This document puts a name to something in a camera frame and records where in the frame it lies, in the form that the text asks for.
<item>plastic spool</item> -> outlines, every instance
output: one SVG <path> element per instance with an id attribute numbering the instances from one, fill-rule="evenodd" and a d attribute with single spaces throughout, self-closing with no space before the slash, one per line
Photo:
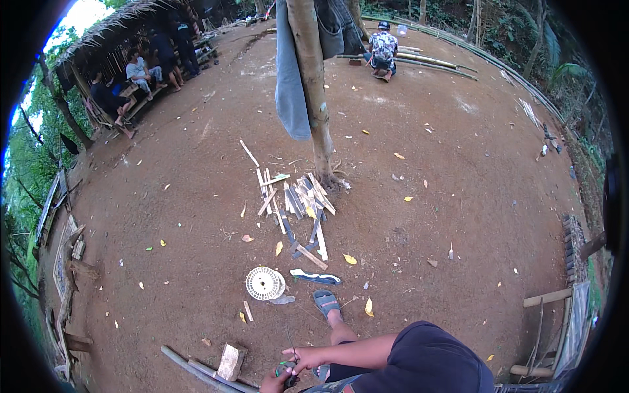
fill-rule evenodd
<path id="1" fill-rule="evenodd" d="M 258 266 L 247 275 L 247 292 L 256 300 L 273 300 L 286 289 L 284 276 L 270 267 Z"/>

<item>dirt ground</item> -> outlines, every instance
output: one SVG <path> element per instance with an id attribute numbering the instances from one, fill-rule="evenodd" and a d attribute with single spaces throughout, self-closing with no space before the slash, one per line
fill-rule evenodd
<path id="1" fill-rule="evenodd" d="M 273 26 L 269 21 L 221 36 L 220 65 L 180 93 L 156 97 L 132 141 L 107 139 L 105 131 L 70 175 L 70 184 L 83 179 L 72 212 L 87 225 L 84 258 L 101 272 L 95 282 L 78 276 L 68 325 L 69 332 L 94 340 L 90 354 L 78 355 L 92 393 L 208 391 L 160 353 L 163 344 L 216 368 L 224 343 L 238 343 L 248 348 L 241 379 L 250 384 L 281 360 L 280 350 L 289 346 L 286 325 L 296 346 L 328 344 L 327 325 L 311 299 L 318 286 L 288 279 L 291 268 L 318 269 L 305 258 L 291 259 L 272 218 L 257 216 L 255 167 L 239 144 L 243 139 L 273 173 L 313 170 L 311 143 L 292 141 L 276 115 L 276 38 L 259 36 Z M 508 368 L 526 363 L 533 346 L 537 310 L 523 309 L 522 299 L 566 286 L 559 216 L 582 214 L 571 162 L 565 152 L 535 161 L 543 131 L 515 101 L 528 101 L 551 125 L 550 115 L 497 68 L 413 31 L 400 45 L 475 68 L 479 81 L 398 64 L 385 84 L 347 59 L 326 61 L 333 161 L 342 159 L 339 169 L 352 185 L 332 200 L 337 214 L 323 224 L 327 272 L 344 281 L 332 290 L 341 304 L 359 296 L 343 307 L 343 316 L 360 337 L 425 319 L 483 360 L 494 355 L 487 365 L 504 382 Z M 435 131 L 425 131 L 425 123 Z M 266 164 L 299 158 L 309 160 L 286 168 Z M 406 196 L 413 200 L 404 202 Z M 52 253 L 64 220 L 63 214 L 55 224 Z M 295 216 L 291 224 L 304 243 L 311 225 Z M 255 240 L 243 242 L 245 234 Z M 285 250 L 276 258 L 280 240 Z M 451 243 L 454 261 L 448 259 Z M 343 253 L 366 263 L 349 265 Z M 49 280 L 52 257 L 42 260 L 48 261 L 47 301 L 58 309 Z M 259 265 L 278 268 L 296 302 L 253 300 L 244 281 Z M 374 318 L 364 313 L 368 298 Z M 252 323 L 239 318 L 244 300 Z M 560 302 L 547 305 L 543 345 L 561 309 Z M 309 384 L 314 379 L 305 376 L 298 388 Z"/>

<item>flip-flop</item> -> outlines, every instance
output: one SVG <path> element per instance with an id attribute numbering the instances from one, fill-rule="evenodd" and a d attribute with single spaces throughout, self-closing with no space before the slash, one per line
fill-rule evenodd
<path id="1" fill-rule="evenodd" d="M 328 370 L 329 369 L 330 369 L 330 365 L 329 364 L 322 364 L 317 369 L 313 368 L 312 372 L 313 372 L 314 376 L 319 378 L 319 380 L 321 382 L 325 382 L 326 376 L 328 375 Z"/>
<path id="2" fill-rule="evenodd" d="M 338 305 L 336 296 L 327 289 L 317 289 L 313 293 L 314 303 L 316 307 L 324 315 L 325 319 L 328 319 L 328 313 L 332 309 L 341 311 L 341 307 Z"/>

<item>man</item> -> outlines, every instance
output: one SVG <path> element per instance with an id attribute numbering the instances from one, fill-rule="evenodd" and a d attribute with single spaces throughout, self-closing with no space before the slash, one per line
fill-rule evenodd
<path id="1" fill-rule="evenodd" d="M 260 393 L 284 392 L 284 381 L 305 369 L 321 384 L 301 393 L 444 392 L 492 393 L 493 375 L 459 340 L 434 324 L 419 321 L 399 334 L 360 340 L 343 322 L 336 297 L 326 289 L 313 294 L 317 308 L 332 327 L 330 346 L 294 349 L 294 369 L 276 377 L 274 367 Z M 293 349 L 284 350 L 292 355 Z"/>
<path id="2" fill-rule="evenodd" d="M 170 46 L 170 38 L 164 33 L 158 34 L 155 30 L 149 31 L 148 36 L 151 38 L 150 51 L 153 57 L 159 59 L 162 73 L 168 75 L 170 83 L 175 86 L 175 91 L 180 91 L 180 86 L 184 85 L 184 80 L 177 66 L 175 52 L 173 52 Z"/>
<path id="3" fill-rule="evenodd" d="M 99 69 L 94 69 L 89 78 L 92 80 L 92 87 L 89 92 L 92 98 L 101 107 L 105 113 L 109 114 L 114 120 L 114 124 L 129 137 L 133 138 L 134 131 L 129 131 L 122 123 L 122 118 L 131 106 L 131 100 L 128 97 L 114 96 L 114 94 L 101 82 L 103 73 Z"/>
<path id="4" fill-rule="evenodd" d="M 190 78 L 194 78 L 198 76 L 201 71 L 199 70 L 199 63 L 197 63 L 196 60 L 196 53 L 194 53 L 191 29 L 186 23 L 181 22 L 178 16 L 174 16 L 170 23 L 173 28 L 175 42 L 177 43 L 179 58 L 190 73 Z"/>
<path id="5" fill-rule="evenodd" d="M 391 25 L 387 21 L 378 23 L 378 32 L 369 37 L 369 51 L 363 56 L 370 62 L 371 75 L 389 82 L 396 73 L 393 58 L 398 54 L 398 39 L 389 33 Z"/>
<path id="6" fill-rule="evenodd" d="M 129 64 L 126 65 L 126 77 L 131 79 L 133 83 L 140 86 L 148 94 L 148 100 L 153 100 L 153 92 L 148 86 L 151 79 L 155 79 L 157 87 L 165 88 L 167 84 L 162 83 L 162 68 L 160 66 L 147 68 L 144 59 L 140 57 L 137 49 L 131 49 L 128 54 Z"/>

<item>yellow leaf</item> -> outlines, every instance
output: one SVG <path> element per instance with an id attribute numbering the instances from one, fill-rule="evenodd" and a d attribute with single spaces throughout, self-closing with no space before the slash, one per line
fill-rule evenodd
<path id="1" fill-rule="evenodd" d="M 349 263 L 350 265 L 356 264 L 356 258 L 351 257 L 350 255 L 346 255 L 346 254 L 343 254 L 343 256 L 345 257 L 345 261 Z"/>
<path id="2" fill-rule="evenodd" d="M 374 312 L 372 311 L 371 298 L 367 299 L 367 304 L 365 304 L 365 314 L 369 316 L 374 316 Z"/>
<path id="3" fill-rule="evenodd" d="M 316 214 L 310 206 L 306 206 L 306 214 L 308 214 L 308 217 L 316 218 Z"/>

